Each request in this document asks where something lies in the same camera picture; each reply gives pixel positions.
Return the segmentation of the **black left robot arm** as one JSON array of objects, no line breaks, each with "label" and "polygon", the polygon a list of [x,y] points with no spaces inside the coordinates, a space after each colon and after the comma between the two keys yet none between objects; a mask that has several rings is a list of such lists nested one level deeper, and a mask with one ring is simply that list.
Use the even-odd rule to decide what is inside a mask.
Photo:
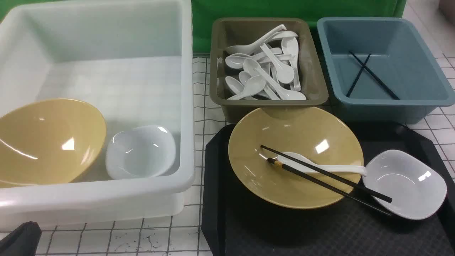
[{"label": "black left robot arm", "polygon": [[1,256],[34,256],[42,231],[37,222],[25,222],[0,241]]}]

